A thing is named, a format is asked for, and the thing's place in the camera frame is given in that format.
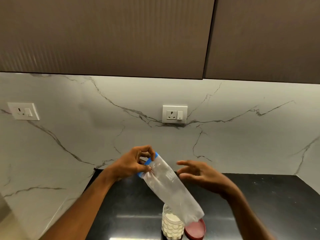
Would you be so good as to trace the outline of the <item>person's right hand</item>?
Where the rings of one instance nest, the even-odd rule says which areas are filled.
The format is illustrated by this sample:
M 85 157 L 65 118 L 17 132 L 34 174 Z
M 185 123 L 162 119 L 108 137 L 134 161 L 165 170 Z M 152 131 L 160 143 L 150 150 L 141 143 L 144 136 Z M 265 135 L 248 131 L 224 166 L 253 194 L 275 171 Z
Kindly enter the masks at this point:
M 209 166 L 205 162 L 201 161 L 178 161 L 176 163 L 179 166 L 194 166 L 198 169 L 197 176 L 202 176 L 201 183 L 192 183 L 198 185 L 210 192 L 221 194 L 224 192 L 229 192 L 232 189 L 238 188 L 235 183 L 233 183 L 228 177 L 224 174 L 218 172 L 213 167 Z

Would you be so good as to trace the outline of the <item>person's left hand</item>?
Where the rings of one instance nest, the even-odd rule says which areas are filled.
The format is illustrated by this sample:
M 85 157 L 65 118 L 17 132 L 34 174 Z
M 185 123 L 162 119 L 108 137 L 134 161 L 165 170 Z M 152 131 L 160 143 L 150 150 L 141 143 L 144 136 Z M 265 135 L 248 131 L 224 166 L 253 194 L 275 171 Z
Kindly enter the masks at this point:
M 106 170 L 116 180 L 130 177 L 138 174 L 134 173 L 134 164 L 138 164 L 141 157 L 151 158 L 151 161 L 154 161 L 155 155 L 150 145 L 136 146 L 109 165 Z

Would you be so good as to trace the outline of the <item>clear plastic bag blue rim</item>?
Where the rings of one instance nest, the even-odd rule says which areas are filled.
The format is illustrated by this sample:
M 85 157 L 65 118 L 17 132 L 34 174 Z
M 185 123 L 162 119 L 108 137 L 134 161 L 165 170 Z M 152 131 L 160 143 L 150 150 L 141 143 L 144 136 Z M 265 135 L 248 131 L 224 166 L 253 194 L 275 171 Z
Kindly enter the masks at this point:
M 138 176 L 185 225 L 198 222 L 204 217 L 205 214 L 201 206 L 157 152 L 154 161 L 149 158 L 144 165 L 150 166 L 151 171 L 141 172 Z

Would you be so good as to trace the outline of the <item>person's right forearm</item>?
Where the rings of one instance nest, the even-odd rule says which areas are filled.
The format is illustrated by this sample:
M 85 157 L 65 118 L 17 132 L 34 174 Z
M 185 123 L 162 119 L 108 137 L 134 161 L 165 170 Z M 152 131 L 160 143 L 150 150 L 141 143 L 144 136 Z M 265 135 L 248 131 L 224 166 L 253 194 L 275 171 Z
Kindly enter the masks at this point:
M 243 240 L 276 240 L 238 188 L 220 195 L 228 202 Z

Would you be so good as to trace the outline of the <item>person's left forearm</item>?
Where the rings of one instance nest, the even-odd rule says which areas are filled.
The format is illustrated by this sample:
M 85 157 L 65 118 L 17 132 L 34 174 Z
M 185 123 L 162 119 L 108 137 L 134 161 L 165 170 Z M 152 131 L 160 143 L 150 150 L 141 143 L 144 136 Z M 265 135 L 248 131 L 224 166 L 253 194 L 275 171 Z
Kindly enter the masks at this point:
M 85 240 L 107 192 L 117 178 L 112 167 L 104 169 L 39 240 Z

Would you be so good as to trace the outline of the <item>clear jar of white grains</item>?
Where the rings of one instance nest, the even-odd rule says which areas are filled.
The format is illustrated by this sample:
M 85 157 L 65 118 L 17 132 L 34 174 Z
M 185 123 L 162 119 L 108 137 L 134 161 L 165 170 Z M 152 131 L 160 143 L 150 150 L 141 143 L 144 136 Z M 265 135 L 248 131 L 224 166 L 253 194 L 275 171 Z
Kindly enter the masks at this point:
M 166 240 L 182 240 L 184 223 L 172 212 L 171 208 L 164 204 L 162 209 L 162 234 Z

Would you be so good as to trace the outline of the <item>red jar lid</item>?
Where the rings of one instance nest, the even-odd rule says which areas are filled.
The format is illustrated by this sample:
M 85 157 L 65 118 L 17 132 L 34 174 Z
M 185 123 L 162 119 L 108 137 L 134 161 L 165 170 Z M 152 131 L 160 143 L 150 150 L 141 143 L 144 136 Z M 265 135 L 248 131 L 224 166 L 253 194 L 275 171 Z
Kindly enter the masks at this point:
M 203 240 L 206 234 L 206 224 L 201 218 L 185 226 L 184 234 L 189 240 Z

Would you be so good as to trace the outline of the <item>brown ribbed cabinet door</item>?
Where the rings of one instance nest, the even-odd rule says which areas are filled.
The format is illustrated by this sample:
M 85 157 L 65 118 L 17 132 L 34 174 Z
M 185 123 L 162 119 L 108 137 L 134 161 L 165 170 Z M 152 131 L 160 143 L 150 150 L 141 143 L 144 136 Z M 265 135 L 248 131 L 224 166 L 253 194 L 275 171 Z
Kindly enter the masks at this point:
M 203 76 L 320 84 L 320 0 L 215 0 Z
M 215 0 L 0 0 L 0 72 L 202 79 Z

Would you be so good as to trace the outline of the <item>white wall socket with switch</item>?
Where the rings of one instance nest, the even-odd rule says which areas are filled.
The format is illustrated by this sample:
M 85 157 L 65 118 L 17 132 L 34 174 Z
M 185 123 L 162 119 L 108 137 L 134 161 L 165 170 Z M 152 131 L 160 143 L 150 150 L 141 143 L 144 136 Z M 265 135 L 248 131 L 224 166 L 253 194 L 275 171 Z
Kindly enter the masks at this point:
M 39 121 L 36 106 L 34 103 L 7 103 L 10 113 L 15 120 Z
M 186 124 L 188 106 L 162 106 L 162 123 L 164 124 Z

